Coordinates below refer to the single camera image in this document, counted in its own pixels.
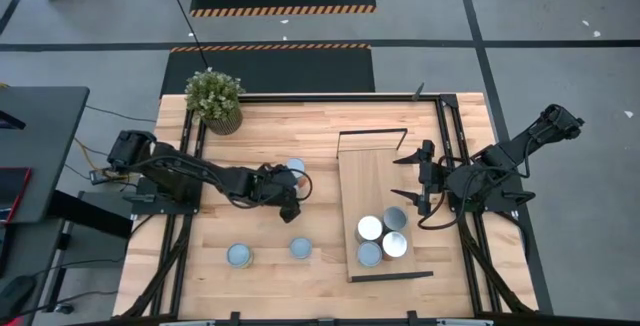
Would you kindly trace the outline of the pineapple label tin can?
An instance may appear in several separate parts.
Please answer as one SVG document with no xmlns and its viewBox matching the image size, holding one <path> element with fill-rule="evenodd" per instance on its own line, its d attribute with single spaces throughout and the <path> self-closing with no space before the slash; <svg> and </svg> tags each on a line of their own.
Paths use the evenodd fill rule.
<svg viewBox="0 0 640 326">
<path fill-rule="evenodd" d="M 286 167 L 292 172 L 296 179 L 296 188 L 302 188 L 306 183 L 306 176 L 304 175 L 305 164 L 300 158 L 290 158 L 286 162 Z"/>
</svg>

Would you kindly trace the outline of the oranges label tin can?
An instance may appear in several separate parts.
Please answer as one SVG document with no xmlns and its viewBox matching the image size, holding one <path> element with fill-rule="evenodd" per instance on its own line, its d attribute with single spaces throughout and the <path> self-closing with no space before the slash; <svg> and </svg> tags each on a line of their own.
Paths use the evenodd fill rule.
<svg viewBox="0 0 640 326">
<path fill-rule="evenodd" d="M 385 231 L 402 231 L 408 223 L 408 216 L 402 207 L 392 206 L 383 214 L 383 226 Z"/>
</svg>

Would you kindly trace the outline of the peaches label tin can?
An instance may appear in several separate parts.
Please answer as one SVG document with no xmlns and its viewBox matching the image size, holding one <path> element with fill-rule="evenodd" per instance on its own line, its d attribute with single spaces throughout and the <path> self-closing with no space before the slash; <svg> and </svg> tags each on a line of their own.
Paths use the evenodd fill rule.
<svg viewBox="0 0 640 326">
<path fill-rule="evenodd" d="M 366 215 L 359 219 L 355 227 L 355 238 L 358 243 L 379 243 L 383 237 L 382 221 L 374 215 Z"/>
</svg>

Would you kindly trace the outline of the black aluminium table frame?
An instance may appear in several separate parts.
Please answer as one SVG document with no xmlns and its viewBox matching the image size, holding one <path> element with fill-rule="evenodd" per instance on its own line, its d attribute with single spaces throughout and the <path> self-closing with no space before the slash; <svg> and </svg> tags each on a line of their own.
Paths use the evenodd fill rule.
<svg viewBox="0 0 640 326">
<path fill-rule="evenodd" d="M 403 141 L 390 136 L 398 153 L 421 142 L 441 142 L 440 131 L 463 134 L 471 152 L 491 144 L 493 130 L 479 93 L 461 93 L 459 110 L 444 120 L 440 102 L 408 95 L 247 96 L 241 128 L 227 137 L 207 134 L 202 156 L 223 166 L 257 167 L 290 158 L 304 161 L 314 183 L 301 215 L 284 223 L 275 208 L 241 210 L 213 187 L 202 192 L 193 220 L 178 314 L 183 319 L 224 320 L 238 313 L 255 319 L 466 317 L 473 312 L 467 270 L 451 212 L 442 207 L 423 228 L 412 231 L 417 266 L 432 277 L 351 283 L 347 279 L 339 167 L 341 131 L 405 128 Z M 289 250 L 294 238 L 311 240 L 307 259 Z M 233 268 L 227 249 L 243 243 L 253 251 L 247 268 Z"/>
</svg>

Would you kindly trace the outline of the black desk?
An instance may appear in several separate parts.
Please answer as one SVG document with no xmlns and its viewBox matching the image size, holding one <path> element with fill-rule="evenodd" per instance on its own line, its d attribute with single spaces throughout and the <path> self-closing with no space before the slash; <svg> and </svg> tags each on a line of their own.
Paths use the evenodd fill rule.
<svg viewBox="0 0 640 326">
<path fill-rule="evenodd" d="M 25 123 L 22 130 L 0 129 L 0 168 L 31 170 L 14 223 L 47 216 L 89 93 L 86 87 L 0 89 L 0 111 Z"/>
</svg>

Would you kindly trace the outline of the short teal tin can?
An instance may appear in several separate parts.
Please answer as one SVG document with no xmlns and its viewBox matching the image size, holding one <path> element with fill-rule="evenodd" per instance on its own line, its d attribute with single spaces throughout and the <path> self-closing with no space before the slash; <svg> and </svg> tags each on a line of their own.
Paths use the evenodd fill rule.
<svg viewBox="0 0 640 326">
<path fill-rule="evenodd" d="M 289 250 L 295 259 L 307 259 L 312 254 L 313 245 L 310 239 L 297 237 L 291 241 Z"/>
</svg>

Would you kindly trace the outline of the green label tin can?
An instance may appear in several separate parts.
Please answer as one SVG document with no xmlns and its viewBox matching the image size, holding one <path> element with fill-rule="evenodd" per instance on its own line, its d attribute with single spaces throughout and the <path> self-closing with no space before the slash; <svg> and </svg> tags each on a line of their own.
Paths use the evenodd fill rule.
<svg viewBox="0 0 640 326">
<path fill-rule="evenodd" d="M 226 259 L 233 268 L 247 268 L 253 262 L 253 251 L 246 244 L 235 243 L 227 249 Z"/>
</svg>

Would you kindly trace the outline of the red label tin can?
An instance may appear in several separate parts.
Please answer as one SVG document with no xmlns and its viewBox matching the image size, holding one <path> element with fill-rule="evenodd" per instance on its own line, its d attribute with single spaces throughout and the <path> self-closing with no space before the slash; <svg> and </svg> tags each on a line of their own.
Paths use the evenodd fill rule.
<svg viewBox="0 0 640 326">
<path fill-rule="evenodd" d="M 399 259 L 407 253 L 408 241 L 401 232 L 390 231 L 383 236 L 381 249 L 384 260 Z"/>
</svg>

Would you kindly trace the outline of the black power adapter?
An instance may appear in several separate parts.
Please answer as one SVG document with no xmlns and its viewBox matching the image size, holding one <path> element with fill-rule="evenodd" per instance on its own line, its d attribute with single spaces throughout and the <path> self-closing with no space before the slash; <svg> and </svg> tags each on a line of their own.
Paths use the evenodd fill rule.
<svg viewBox="0 0 640 326">
<path fill-rule="evenodd" d="M 126 178 L 126 174 L 118 172 L 113 167 L 94 169 L 89 172 L 89 180 L 92 185 L 123 181 Z"/>
</svg>

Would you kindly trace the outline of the peas label tin can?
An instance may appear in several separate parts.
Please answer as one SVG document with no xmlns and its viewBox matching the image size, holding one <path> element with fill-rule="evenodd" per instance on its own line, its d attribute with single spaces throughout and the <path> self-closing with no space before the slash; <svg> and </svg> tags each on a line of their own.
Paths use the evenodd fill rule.
<svg viewBox="0 0 640 326">
<path fill-rule="evenodd" d="M 383 259 L 381 247 L 373 241 L 361 243 L 358 247 L 356 256 L 358 263 L 367 268 L 376 267 Z"/>
</svg>

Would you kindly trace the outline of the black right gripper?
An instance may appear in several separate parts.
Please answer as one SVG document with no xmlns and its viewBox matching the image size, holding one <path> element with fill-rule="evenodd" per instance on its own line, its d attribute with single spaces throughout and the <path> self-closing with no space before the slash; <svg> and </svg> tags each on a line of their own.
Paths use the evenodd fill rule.
<svg viewBox="0 0 640 326">
<path fill-rule="evenodd" d="M 418 181 L 422 185 L 421 196 L 414 192 L 392 189 L 393 193 L 409 199 L 413 205 L 418 205 L 420 216 L 432 216 L 444 203 L 444 166 L 446 156 L 433 161 L 435 145 L 431 140 L 424 140 L 422 147 L 413 154 L 393 161 L 394 164 L 419 164 Z M 430 201 L 431 194 L 439 194 L 440 199 L 435 207 Z"/>
</svg>

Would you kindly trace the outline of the green plant in slatted pot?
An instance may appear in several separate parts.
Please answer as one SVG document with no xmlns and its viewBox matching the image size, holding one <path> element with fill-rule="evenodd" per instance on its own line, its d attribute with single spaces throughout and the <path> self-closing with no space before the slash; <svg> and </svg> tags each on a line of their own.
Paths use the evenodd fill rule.
<svg viewBox="0 0 640 326">
<path fill-rule="evenodd" d="M 240 78 L 209 67 L 196 71 L 187 79 L 187 110 L 192 111 L 214 134 L 230 135 L 243 122 L 240 96 L 244 93 Z"/>
</svg>

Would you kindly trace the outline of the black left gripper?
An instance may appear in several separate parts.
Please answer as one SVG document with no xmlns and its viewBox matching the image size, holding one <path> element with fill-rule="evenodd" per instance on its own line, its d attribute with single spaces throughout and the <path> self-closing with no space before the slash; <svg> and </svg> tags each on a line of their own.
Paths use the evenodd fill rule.
<svg viewBox="0 0 640 326">
<path fill-rule="evenodd" d="M 287 166 L 263 164 L 258 168 L 260 179 L 256 188 L 256 204 L 280 207 L 279 215 L 285 223 L 300 215 L 297 200 L 297 178 Z"/>
</svg>

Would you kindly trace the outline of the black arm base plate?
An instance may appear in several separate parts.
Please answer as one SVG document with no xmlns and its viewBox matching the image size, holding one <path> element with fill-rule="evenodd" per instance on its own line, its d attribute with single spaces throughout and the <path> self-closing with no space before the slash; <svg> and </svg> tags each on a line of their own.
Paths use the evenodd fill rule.
<svg viewBox="0 0 640 326">
<path fill-rule="evenodd" d="M 133 196 L 125 196 L 124 199 L 132 204 L 133 214 L 197 214 L 200 209 L 202 182 L 190 179 L 183 186 L 180 199 L 177 199 L 168 188 L 148 178 L 140 178 L 136 193 Z"/>
</svg>

